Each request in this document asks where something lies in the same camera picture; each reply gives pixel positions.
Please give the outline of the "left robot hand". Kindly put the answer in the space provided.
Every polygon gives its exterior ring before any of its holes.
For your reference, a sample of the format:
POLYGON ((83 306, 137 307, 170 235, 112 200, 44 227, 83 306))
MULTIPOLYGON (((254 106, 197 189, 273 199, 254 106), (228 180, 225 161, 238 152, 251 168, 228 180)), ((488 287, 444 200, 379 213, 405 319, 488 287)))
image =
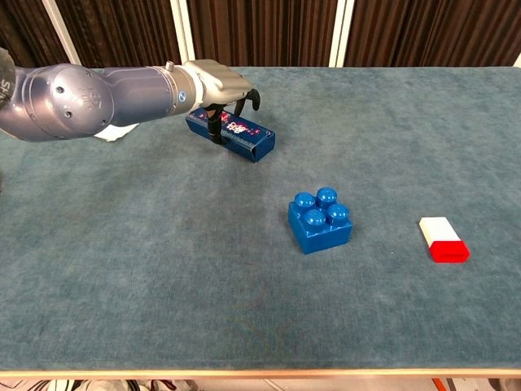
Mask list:
POLYGON ((224 108, 235 104, 234 114, 242 113, 245 103, 252 102, 254 111, 261 105, 261 96, 243 75, 213 59, 187 61, 182 65, 194 79, 195 107, 203 108, 208 118, 208 135, 211 141, 223 145, 221 114, 224 108))

